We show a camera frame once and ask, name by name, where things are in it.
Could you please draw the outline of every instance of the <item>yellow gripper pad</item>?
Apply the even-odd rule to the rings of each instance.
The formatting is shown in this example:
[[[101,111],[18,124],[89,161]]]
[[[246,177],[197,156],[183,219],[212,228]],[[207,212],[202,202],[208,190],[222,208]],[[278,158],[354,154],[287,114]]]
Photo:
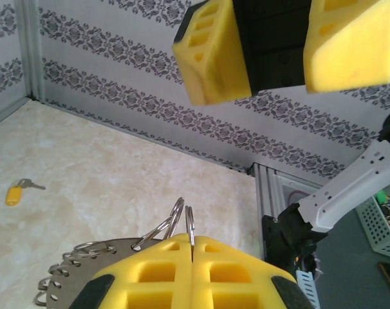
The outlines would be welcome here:
[[[232,0],[190,7],[172,50],[192,104],[251,96]]]
[[[390,0],[313,0],[309,20],[308,92],[390,82]]]
[[[103,268],[77,299],[88,309],[312,308],[289,273],[211,238],[195,237],[192,262],[187,234]]]

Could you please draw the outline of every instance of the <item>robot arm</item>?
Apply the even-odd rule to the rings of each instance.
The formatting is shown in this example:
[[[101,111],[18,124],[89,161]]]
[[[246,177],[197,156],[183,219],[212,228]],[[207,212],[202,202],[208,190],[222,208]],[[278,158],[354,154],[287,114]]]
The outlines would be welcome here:
[[[289,205],[276,220],[263,217],[265,260],[294,274],[350,210],[390,185],[390,115],[378,140],[315,194]]]

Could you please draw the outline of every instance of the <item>patterned wall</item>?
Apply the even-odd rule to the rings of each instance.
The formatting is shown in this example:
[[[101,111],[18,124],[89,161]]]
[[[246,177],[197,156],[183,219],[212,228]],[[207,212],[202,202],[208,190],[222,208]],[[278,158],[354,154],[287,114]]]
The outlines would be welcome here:
[[[192,106],[171,51],[190,1],[41,0],[43,102],[240,171],[325,183],[376,138],[390,85]]]
[[[26,95],[13,0],[0,0],[0,112]]]

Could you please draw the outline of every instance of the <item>plastic basket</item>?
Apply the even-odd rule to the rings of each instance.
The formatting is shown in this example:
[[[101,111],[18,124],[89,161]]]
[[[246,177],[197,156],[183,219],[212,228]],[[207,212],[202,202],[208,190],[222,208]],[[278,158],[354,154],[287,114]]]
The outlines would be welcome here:
[[[385,192],[390,194],[390,186]],[[375,199],[368,199],[356,210],[371,248],[390,257],[390,226]]]

